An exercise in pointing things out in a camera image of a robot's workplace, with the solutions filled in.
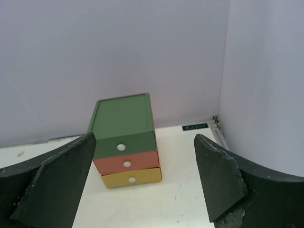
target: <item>green box top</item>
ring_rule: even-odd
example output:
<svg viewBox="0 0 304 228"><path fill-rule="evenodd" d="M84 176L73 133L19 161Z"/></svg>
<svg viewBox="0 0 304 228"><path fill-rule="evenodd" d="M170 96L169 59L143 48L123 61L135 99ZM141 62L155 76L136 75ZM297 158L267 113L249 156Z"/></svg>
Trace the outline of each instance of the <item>green box top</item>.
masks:
<svg viewBox="0 0 304 228"><path fill-rule="evenodd" d="M148 93L97 101L88 128L88 132L93 132L96 139L153 131Z"/></svg>

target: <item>white floor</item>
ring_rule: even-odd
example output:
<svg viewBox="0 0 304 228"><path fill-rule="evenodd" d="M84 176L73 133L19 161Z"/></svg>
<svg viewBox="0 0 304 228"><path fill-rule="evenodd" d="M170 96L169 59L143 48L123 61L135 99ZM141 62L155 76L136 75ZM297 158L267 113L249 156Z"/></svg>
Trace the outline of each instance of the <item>white floor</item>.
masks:
<svg viewBox="0 0 304 228"><path fill-rule="evenodd" d="M193 140L208 129L156 130L162 182L108 190L91 166L73 228L214 228L209 223ZM0 149L0 168L59 147L73 138Z"/></svg>

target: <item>orange drawer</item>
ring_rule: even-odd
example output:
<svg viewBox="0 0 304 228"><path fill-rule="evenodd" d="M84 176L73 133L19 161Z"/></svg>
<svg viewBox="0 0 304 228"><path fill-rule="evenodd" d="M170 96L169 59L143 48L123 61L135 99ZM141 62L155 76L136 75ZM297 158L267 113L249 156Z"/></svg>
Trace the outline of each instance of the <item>orange drawer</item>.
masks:
<svg viewBox="0 0 304 228"><path fill-rule="evenodd" d="M93 159L101 175L159 167L157 151Z"/></svg>

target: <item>drawer unit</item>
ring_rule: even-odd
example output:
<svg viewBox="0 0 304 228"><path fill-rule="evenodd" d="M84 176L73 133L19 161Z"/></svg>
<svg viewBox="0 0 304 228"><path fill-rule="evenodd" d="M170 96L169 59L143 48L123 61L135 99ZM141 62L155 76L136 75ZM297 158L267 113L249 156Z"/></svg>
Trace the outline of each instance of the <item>drawer unit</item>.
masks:
<svg viewBox="0 0 304 228"><path fill-rule="evenodd" d="M88 132L96 137L93 162L106 187L161 181L149 94L97 101Z"/></svg>
<svg viewBox="0 0 304 228"><path fill-rule="evenodd" d="M157 151L148 151L93 160L101 175L159 167Z"/></svg>
<svg viewBox="0 0 304 228"><path fill-rule="evenodd" d="M146 184L162 180L160 168L119 172L101 176L107 188Z"/></svg>
<svg viewBox="0 0 304 228"><path fill-rule="evenodd" d="M155 151L149 94L98 101L88 131L97 140L94 158Z"/></svg>

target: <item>white wall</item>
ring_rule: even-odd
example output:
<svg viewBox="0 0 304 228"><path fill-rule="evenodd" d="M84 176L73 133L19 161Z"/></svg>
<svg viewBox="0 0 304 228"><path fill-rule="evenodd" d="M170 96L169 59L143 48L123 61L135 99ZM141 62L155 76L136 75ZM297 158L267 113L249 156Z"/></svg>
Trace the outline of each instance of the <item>white wall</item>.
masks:
<svg viewBox="0 0 304 228"><path fill-rule="evenodd" d="M230 4L219 111L229 146L304 176L304 1Z"/></svg>
<svg viewBox="0 0 304 228"><path fill-rule="evenodd" d="M1 0L0 146L84 133L149 92L157 127L218 114L229 0Z"/></svg>

